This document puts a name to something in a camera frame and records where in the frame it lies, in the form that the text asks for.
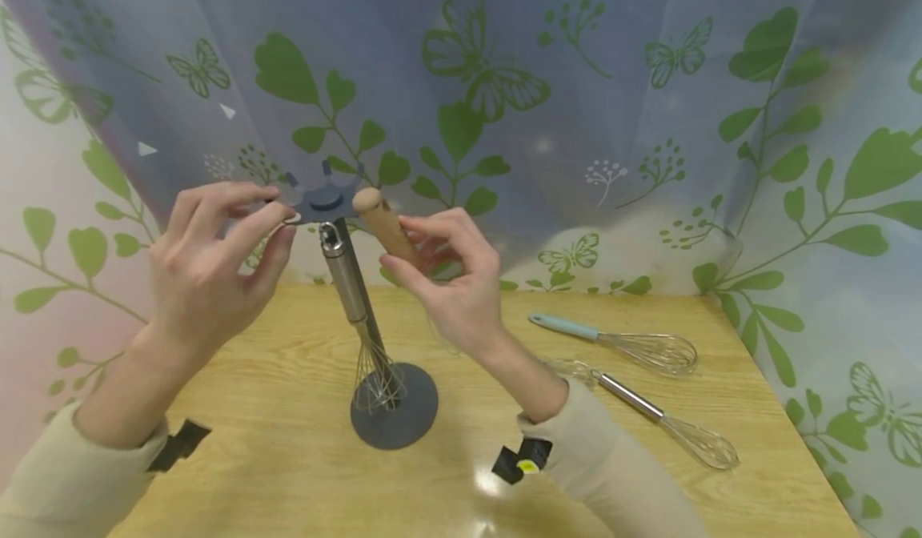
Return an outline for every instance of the fabric backdrop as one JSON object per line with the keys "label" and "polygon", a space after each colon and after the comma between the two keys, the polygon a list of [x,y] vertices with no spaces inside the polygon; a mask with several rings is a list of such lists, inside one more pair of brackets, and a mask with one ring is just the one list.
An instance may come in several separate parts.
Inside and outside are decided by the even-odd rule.
{"label": "fabric backdrop", "polygon": [[2,1],[0,477],[150,314],[178,191],[361,162],[503,289],[719,300],[856,523],[920,536],[922,0]]}

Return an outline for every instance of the wooden tabletop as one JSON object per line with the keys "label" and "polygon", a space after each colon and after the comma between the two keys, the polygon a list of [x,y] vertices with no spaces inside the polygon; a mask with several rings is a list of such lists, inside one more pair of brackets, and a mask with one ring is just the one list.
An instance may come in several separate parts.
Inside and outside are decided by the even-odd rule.
{"label": "wooden tabletop", "polygon": [[[375,288],[371,301],[390,355],[425,368],[438,386],[439,413],[422,440],[383,452],[358,439],[350,422],[358,340],[335,289],[280,288],[262,318],[219,352],[170,412],[174,427],[190,417],[214,432],[158,479],[115,536],[611,535],[546,476],[515,486],[493,476],[499,448],[521,441],[513,400],[470,359],[448,355],[404,291]],[[608,331],[680,334],[698,347],[700,365],[689,379],[665,378],[599,345],[532,325],[532,311]],[[508,293],[503,317],[539,356],[607,370],[672,415],[733,442],[738,469],[708,470],[656,425],[595,390],[611,417],[679,481],[714,537],[857,536],[714,303]]]}

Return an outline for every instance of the hanging whisk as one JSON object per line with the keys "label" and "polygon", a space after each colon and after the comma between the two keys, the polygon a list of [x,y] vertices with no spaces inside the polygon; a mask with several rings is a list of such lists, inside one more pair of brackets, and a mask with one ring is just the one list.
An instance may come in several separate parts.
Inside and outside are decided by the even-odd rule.
{"label": "hanging whisk", "polygon": [[335,224],[320,224],[320,248],[333,276],[333,284],[339,292],[339,299],[346,310],[346,318],[359,334],[359,361],[356,364],[355,395],[352,403],[359,410],[374,411],[377,408],[394,410],[401,398],[406,396],[400,366],[384,351],[380,339],[376,339],[377,327],[368,315],[360,290],[359,265],[353,263],[354,256],[346,252],[346,242]]}
{"label": "hanging whisk", "polygon": [[659,407],[648,399],[624,386],[610,375],[600,372],[589,364],[578,360],[550,360],[545,364],[558,375],[569,376],[586,384],[592,390],[595,383],[599,383],[605,390],[611,392],[624,403],[631,406],[654,424],[659,424],[667,433],[679,442],[682,448],[691,453],[705,466],[715,470],[732,470],[740,465],[740,458],[736,455],[733,445],[720,434],[705,430],[698,425],[690,424],[668,416]]}
{"label": "hanging whisk", "polygon": [[546,314],[529,314],[528,319],[548,330],[589,339],[607,348],[622,351],[660,374],[687,375],[698,366],[698,351],[694,345],[674,334],[609,334]]}

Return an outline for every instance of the yellow sticker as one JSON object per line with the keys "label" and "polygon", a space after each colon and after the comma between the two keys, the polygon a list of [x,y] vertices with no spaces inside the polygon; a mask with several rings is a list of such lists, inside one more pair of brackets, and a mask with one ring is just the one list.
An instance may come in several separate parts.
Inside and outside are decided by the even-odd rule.
{"label": "yellow sticker", "polygon": [[535,464],[533,460],[529,459],[518,461],[516,466],[518,466],[519,470],[522,472],[527,473],[527,475],[534,475],[534,473],[541,471],[541,469],[538,467],[538,464]]}

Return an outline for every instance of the wooden handle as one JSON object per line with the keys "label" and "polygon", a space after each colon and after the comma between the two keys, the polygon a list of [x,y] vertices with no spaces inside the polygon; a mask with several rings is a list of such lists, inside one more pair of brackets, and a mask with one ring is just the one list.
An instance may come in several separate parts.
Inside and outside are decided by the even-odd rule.
{"label": "wooden handle", "polygon": [[400,218],[391,210],[387,200],[376,187],[366,187],[365,190],[356,192],[352,199],[352,209],[363,218],[368,229],[377,237],[388,254],[405,259],[423,269],[423,260],[420,259],[416,248],[409,243],[407,233],[400,227]]}

